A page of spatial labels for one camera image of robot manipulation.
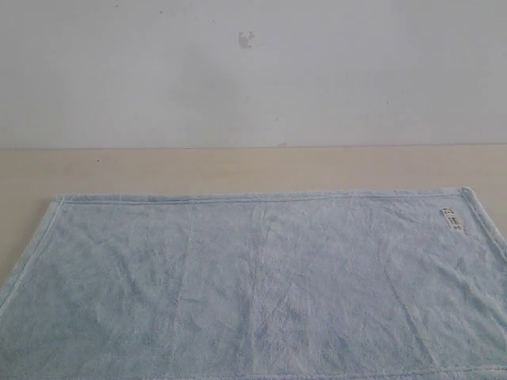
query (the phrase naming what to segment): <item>light blue towel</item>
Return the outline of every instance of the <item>light blue towel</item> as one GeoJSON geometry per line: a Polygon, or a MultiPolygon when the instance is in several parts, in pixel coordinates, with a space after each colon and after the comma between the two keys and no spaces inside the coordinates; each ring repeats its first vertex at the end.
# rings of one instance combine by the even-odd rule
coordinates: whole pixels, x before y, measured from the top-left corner
{"type": "Polygon", "coordinates": [[[469,188],[58,196],[0,378],[507,378],[507,244],[469,188]]]}

